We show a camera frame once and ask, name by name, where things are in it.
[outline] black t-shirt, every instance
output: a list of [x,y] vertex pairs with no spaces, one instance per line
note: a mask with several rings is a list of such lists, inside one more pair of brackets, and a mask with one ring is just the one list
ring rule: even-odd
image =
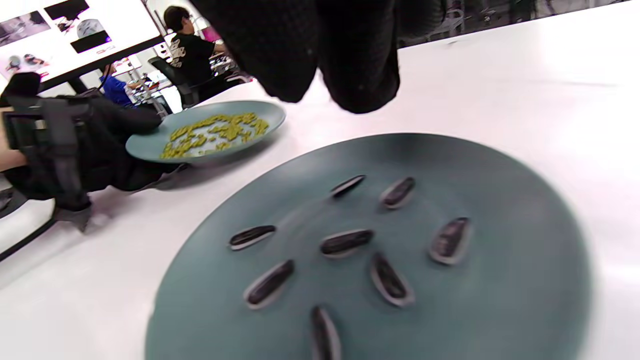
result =
[[187,79],[189,85],[197,85],[211,78],[209,58],[214,44],[195,35],[176,34],[171,40],[171,65]]

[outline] blue shirt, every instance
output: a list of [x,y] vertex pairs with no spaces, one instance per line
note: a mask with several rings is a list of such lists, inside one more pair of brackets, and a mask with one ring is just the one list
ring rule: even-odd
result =
[[113,76],[109,75],[107,81],[104,83],[102,89],[104,90],[104,97],[111,100],[117,105],[127,106],[131,105],[131,100],[127,93],[124,91],[127,83],[120,81]]

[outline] white table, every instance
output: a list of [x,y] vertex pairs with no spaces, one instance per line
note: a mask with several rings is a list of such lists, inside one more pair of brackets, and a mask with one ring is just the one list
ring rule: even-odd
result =
[[[160,280],[213,209],[308,151],[411,131],[504,151],[562,194],[588,239],[595,280],[580,358],[637,359],[637,14],[640,1],[631,1],[403,49],[403,84],[380,111],[346,113],[316,82],[300,104],[285,105],[280,138],[251,161],[229,165],[191,188],[96,194],[98,210],[113,215],[102,232],[82,236],[57,225],[0,264],[1,357],[142,360]],[[213,101],[265,98],[254,82]],[[43,222],[48,206],[15,216]]]

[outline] man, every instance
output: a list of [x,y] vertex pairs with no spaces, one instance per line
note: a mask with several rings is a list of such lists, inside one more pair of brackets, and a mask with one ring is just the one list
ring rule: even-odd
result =
[[[226,49],[224,45],[214,44],[196,36],[190,17],[189,11],[179,6],[169,6],[164,11],[166,27],[175,32],[169,49],[173,58],[171,65],[186,78],[189,86],[196,86],[213,77],[209,58],[224,53]],[[200,100],[208,99],[236,84],[227,82],[224,75],[218,76],[201,85],[198,89]]]
[[135,89],[139,88],[140,82],[135,83],[125,83],[124,81],[120,81],[113,77],[113,74],[116,72],[115,66],[113,64],[108,64],[100,68],[102,70],[102,76],[100,77],[100,81],[104,81],[104,78],[107,80],[104,82],[104,86],[102,89],[104,90],[104,97],[111,100],[114,104],[131,107],[133,103],[131,102],[125,88]]

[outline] monitor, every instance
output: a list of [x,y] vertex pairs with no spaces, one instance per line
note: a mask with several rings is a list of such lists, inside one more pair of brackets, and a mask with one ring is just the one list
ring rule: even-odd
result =
[[0,13],[0,91],[16,72],[45,90],[162,41],[138,0],[14,0]]

